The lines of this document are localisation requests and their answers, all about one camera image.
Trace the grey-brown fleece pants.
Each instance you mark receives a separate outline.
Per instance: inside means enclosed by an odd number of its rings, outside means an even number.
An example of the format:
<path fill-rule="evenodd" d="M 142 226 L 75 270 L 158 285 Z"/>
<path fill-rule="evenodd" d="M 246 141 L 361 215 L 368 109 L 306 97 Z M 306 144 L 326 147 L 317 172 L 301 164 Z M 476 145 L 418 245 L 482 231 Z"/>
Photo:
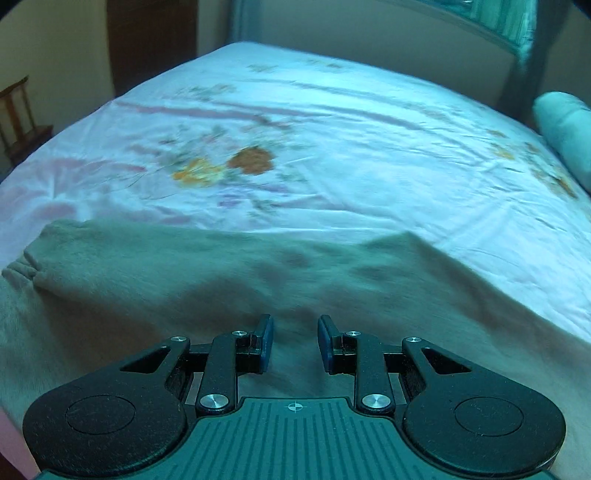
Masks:
<path fill-rule="evenodd" d="M 20 423 L 43 393 L 168 337 L 207 342 L 276 321 L 252 396 L 346 393 L 317 321 L 399 343 L 419 336 L 552 399 L 567 423 L 555 473 L 590 475 L 590 346 L 411 233 L 361 244 L 133 222 L 60 220 L 1 271 L 1 404 Z"/>

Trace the wooden chair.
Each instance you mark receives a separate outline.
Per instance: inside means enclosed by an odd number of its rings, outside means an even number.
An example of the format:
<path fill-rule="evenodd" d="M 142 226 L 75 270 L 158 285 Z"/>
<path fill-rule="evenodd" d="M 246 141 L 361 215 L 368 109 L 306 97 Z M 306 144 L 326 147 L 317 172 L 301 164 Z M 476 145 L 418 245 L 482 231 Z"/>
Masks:
<path fill-rule="evenodd" d="M 13 138 L 1 129 L 4 153 L 12 167 L 23 163 L 33 152 L 48 142 L 54 133 L 53 125 L 38 124 L 32 112 L 26 85 L 29 76 L 1 91 L 1 106 L 6 110 Z"/>

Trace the rolled light blue quilt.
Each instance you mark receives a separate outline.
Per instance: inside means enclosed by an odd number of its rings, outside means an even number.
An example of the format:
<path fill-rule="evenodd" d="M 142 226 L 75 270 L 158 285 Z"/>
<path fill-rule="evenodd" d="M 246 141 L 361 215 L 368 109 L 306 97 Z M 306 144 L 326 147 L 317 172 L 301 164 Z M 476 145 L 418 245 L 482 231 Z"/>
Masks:
<path fill-rule="evenodd" d="M 559 91 L 539 96 L 533 105 L 535 122 L 572 176 L 590 192 L 590 107 Z"/>

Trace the floral white bed sheet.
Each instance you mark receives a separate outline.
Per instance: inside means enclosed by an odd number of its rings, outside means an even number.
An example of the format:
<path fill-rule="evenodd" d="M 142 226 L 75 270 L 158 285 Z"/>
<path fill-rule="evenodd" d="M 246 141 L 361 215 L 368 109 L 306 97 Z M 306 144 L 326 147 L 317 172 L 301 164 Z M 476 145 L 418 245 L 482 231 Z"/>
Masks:
<path fill-rule="evenodd" d="M 239 42 L 66 128 L 1 185 L 1 260 L 109 217 L 356 243 L 410 231 L 590 335 L 590 199 L 543 138 L 461 94 Z"/>

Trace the dark brown wooden door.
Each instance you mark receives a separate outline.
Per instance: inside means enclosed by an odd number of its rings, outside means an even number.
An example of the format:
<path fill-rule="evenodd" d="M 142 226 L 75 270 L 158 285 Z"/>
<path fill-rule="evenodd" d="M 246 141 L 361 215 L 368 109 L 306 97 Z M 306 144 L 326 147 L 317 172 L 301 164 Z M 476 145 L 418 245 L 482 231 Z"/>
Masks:
<path fill-rule="evenodd" d="M 197 56 L 197 1 L 108 0 L 106 21 L 116 96 Z"/>

